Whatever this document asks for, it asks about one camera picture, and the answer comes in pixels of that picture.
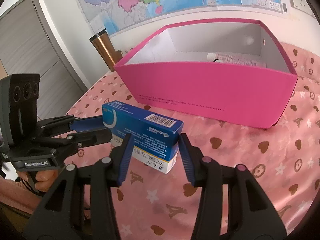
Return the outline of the pink sleeve left forearm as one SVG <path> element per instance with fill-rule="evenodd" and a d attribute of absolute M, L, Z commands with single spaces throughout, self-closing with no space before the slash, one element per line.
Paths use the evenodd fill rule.
<path fill-rule="evenodd" d="M 1 177 L 0 182 L 1 203 L 32 214 L 41 201 L 41 198 L 25 188 L 21 183 Z"/>

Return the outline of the left hand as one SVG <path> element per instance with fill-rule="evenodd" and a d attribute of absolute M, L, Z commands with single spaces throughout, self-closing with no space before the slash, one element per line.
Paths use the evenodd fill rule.
<path fill-rule="evenodd" d="M 36 182 L 33 183 L 29 181 L 31 177 L 27 172 L 17 171 L 17 174 L 27 185 L 34 184 L 34 189 L 41 192 L 47 192 L 59 175 L 58 170 L 39 171 L 35 176 Z"/>

